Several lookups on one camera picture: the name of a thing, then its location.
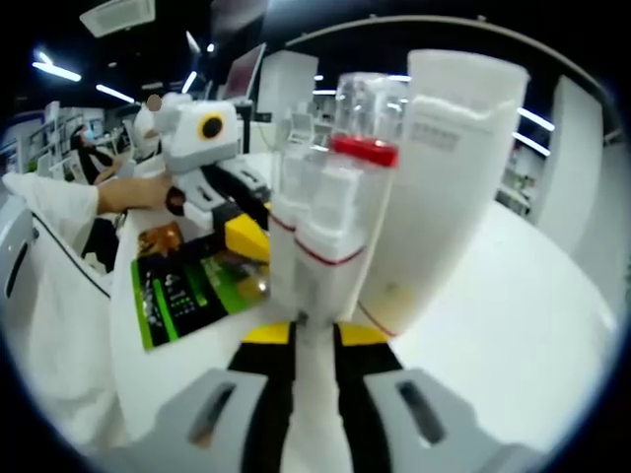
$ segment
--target computer monitor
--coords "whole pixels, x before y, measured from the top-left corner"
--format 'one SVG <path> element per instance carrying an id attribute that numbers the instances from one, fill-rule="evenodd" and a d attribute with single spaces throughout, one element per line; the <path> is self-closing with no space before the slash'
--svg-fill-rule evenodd
<path id="1" fill-rule="evenodd" d="M 246 101 L 252 92 L 254 78 L 265 52 L 265 43 L 247 52 L 233 62 L 228 73 L 223 101 Z"/>

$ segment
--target red cap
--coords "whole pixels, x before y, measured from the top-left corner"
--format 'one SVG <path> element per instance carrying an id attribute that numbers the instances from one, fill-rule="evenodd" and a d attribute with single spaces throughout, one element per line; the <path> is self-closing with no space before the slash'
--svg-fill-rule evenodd
<path id="1" fill-rule="evenodd" d="M 358 140 L 348 136 L 336 136 L 331 139 L 329 149 L 335 153 L 374 163 L 383 168 L 396 166 L 398 150 L 390 145 L 378 144 L 379 140 Z"/>

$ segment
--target person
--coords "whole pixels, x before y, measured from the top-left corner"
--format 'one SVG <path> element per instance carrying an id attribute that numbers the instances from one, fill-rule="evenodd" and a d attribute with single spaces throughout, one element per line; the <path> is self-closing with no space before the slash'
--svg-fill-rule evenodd
<path id="1" fill-rule="evenodd" d="M 134 118 L 134 134 L 140 155 L 139 161 L 160 153 L 160 134 L 156 131 L 155 126 L 153 112 L 143 103 Z"/>
<path id="2" fill-rule="evenodd" d="M 79 254 L 97 215 L 164 209 L 171 178 L 129 177 L 94 186 L 8 173 L 2 181 L 9 193 L 4 200 L 33 213 L 35 237 L 11 296 L 0 298 L 0 333 L 38 410 L 67 440 L 86 454 L 122 444 L 108 288 Z"/>
<path id="3" fill-rule="evenodd" d="M 86 125 L 79 125 L 72 132 L 70 137 L 70 149 L 77 150 L 81 169 L 89 184 L 99 185 L 112 177 L 122 166 L 121 160 L 114 160 L 106 153 L 97 150 L 97 147 L 92 142 L 92 130 Z M 91 157 L 95 157 L 99 160 L 99 162 L 106 167 L 105 170 L 99 172 L 92 162 Z"/>

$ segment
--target white sleeve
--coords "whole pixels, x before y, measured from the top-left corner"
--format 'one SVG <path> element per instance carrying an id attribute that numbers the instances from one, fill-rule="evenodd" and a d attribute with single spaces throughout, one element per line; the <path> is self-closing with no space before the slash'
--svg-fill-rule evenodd
<path id="1" fill-rule="evenodd" d="M 93 185 L 53 180 L 33 173 L 8 173 L 7 189 L 24 197 L 31 210 L 44 218 L 77 252 L 86 245 L 97 216 L 99 190 Z"/>

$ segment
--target ceiling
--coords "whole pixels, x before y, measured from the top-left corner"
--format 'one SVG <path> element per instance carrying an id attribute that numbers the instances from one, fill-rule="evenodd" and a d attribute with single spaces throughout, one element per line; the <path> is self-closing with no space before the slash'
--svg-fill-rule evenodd
<path id="1" fill-rule="evenodd" d="M 265 0 L 240 1 L 244 8 L 256 5 L 259 10 L 265 4 Z M 555 48 L 610 89 L 615 89 L 616 81 L 623 83 L 622 77 L 627 74 L 617 42 L 618 33 L 624 31 L 623 19 L 606 9 L 557 13 L 553 5 L 537 1 L 516 4 L 510 12 L 496 12 L 485 6 L 489 2 L 476 2 L 473 8 L 465 2 L 438 0 L 317 0 L 315 3 L 267 0 L 264 20 L 250 24 L 229 42 L 219 44 L 212 57 L 204 54 L 202 62 L 193 66 L 185 32 L 190 31 L 202 48 L 210 42 L 211 0 L 156 0 L 155 22 L 99 39 L 83 26 L 79 15 L 101 2 L 64 0 L 63 7 L 60 2 L 37 3 L 36 6 L 18 4 L 14 17 L 21 19 L 20 26 L 10 31 L 5 27 L 0 32 L 3 44 L 9 45 L 3 49 L 8 51 L 4 59 L 7 70 L 11 71 L 5 74 L 6 93 L 0 98 L 5 118 L 19 111 L 42 109 L 52 100 L 61 100 L 62 106 L 110 108 L 124 104 L 97 92 L 97 83 L 143 101 L 153 92 L 165 91 L 143 91 L 143 84 L 160 81 L 167 89 L 169 82 L 183 81 L 193 67 L 221 83 L 232 60 L 263 40 L 268 42 L 268 52 L 273 52 L 303 33 L 370 15 L 440 14 L 469 19 L 484 15 L 489 23 L 529 35 Z M 603 22 L 606 29 L 599 27 Z M 318 72 L 324 75 L 324 81 L 317 86 L 332 89 L 343 72 L 404 73 L 407 52 L 421 47 L 482 52 L 523 65 L 531 75 L 526 108 L 546 118 L 561 74 L 569 75 L 600 100 L 607 100 L 589 81 L 535 48 L 465 27 L 411 23 L 361 27 L 305 41 L 291 49 L 317 56 Z M 69 82 L 31 67 L 36 49 L 44 50 L 56 65 L 80 73 L 82 81 Z M 108 67 L 112 62 L 115 67 Z M 203 81 L 196 81 L 195 87 L 203 87 Z M 605 117 L 605 122 L 607 130 L 617 126 L 611 114 Z M 525 124 L 525 127 L 525 133 L 536 141 L 547 140 L 546 132 L 536 125 Z"/>

